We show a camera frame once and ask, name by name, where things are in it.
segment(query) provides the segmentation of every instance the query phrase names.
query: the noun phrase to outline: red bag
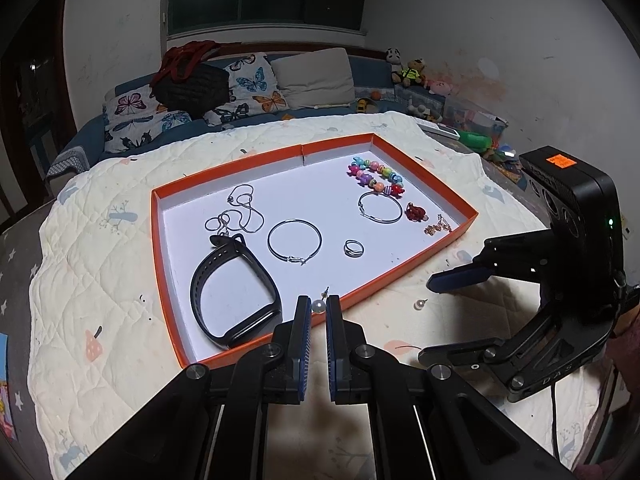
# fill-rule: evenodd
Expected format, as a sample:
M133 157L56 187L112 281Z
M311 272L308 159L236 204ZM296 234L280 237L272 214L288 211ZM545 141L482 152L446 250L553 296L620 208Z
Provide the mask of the red bag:
M221 45L215 41L190 41L183 46L174 46L170 48L162 58L162 65L158 73L149 83L153 88L163 77L171 74L171 79L175 83L183 83L186 81L196 65L202 61L212 58L220 50ZM190 60L184 69L183 74L178 73L178 66Z

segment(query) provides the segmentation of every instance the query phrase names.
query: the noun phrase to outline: orange butterfly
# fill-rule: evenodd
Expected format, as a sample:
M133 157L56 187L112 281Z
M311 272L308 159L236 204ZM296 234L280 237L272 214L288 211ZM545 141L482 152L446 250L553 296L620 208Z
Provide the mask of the orange butterfly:
M269 99L268 97L262 97L260 95L254 95L252 97L262 105L262 109L267 114L271 113L272 110L274 112L277 112L278 106L287 106L287 102L283 99L279 92L274 92L273 94L271 94L271 99Z

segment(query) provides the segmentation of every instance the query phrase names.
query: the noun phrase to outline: sofa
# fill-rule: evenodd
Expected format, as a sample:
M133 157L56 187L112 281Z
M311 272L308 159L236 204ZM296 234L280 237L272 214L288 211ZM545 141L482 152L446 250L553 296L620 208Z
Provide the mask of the sofa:
M291 45L292 50L287 52L267 52L267 49L252 45L255 50L262 50L267 55L267 60L274 60L300 54L295 50L295 45ZM326 49L325 45L318 45L317 50ZM207 64L224 68L230 63L242 59L251 50L245 50L244 54L234 54L231 56L220 56L207 61ZM405 112L410 101L414 105L424 104L427 108L434 110L438 114L442 113L444 107L444 97L429 92L419 86L411 86L405 89L395 86L391 80L391 65L385 61L385 53L375 51L365 51L361 49L348 50L349 65L353 77L355 90L355 101L348 105L320 108L289 109L276 113L260 113L258 115L241 118L225 124L212 125L204 119L197 119L186 124L180 124L160 133L151 142L143 146L133 147L130 150L118 153L105 151L105 122L100 114L88 121L68 143L62 152L56 157L47 173L47 183L54 196L66 186L66 183L76 174L87 171L102 160L113 157L129 157L141 153L150 152L178 140L191 139L206 133L220 132L240 126L251 126L263 124L271 121L279 121L283 118L307 118L326 115L347 115L356 113L358 100L370 98L373 91L380 93L380 100L376 101L379 112L390 110ZM149 84L154 74L148 74L120 85L105 95L105 101L127 94L135 89L145 87Z

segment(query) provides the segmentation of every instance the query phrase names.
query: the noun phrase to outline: quilted bedspread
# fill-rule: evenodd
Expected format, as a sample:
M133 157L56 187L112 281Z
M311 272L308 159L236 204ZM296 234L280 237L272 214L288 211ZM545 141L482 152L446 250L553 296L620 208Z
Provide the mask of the quilted bedspread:
M154 273L150 193L211 166L283 146L375 132L467 200L479 216L431 260L346 312L367 340L407 364L420 348L507 338L538 308L538 288L492 278L463 294L433 294L433 272L470 261L485 238L543 225L463 155L426 136L402 114L279 121L175 142L109 159L71 180L40 229L42 266L31 282L28 387L53 477L62 480L180 371ZM427 300L421 310L418 299ZM597 409L600 383L578 370L558 383L562 462L571 466ZM498 409L551 452L549 389L516 404L483 390ZM329 400L324 326L312 330L307 398L270 409L269 479L374 477L365 406Z

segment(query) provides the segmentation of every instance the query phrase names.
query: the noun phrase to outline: blue couch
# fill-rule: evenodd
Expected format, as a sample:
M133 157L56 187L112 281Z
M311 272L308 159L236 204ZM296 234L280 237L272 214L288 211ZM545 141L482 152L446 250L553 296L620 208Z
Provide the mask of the blue couch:
M268 59L274 60L292 55L292 53L268 54ZM207 61L207 63L224 68L235 60L240 59L240 57L241 56L213 59ZM425 89L417 86L411 87L409 92L397 92L391 81L390 65L384 60L359 56L349 56L349 60L353 83L356 87L356 99L368 97L373 89L379 89L386 94L385 100L377 102L380 112L390 110L398 112L406 111L408 105L407 95L410 95L414 105L424 104L427 108L436 110L439 114L442 113L444 98L441 96L429 94ZM136 88L145 86L149 84L152 77L153 74L149 74L118 85L111 93L111 96L117 97ZM139 155L140 153L150 152L166 144L171 144L177 140L191 139L192 137L197 137L205 133L221 131L222 129L229 129L231 127L251 126L254 124L278 121L285 114L296 118L306 118L326 115L347 115L355 112L356 102L352 103L349 107L304 108L302 110L286 110L285 112L276 114L260 114L219 126L209 126L206 121L199 119L171 128L158 135L152 142L122 153L107 153L104 151L104 121L102 115L99 115L88 121L88 123L78 131L71 142L65 146L51 165L47 175L47 181L52 192L56 195L75 174L87 171L101 160L107 158Z

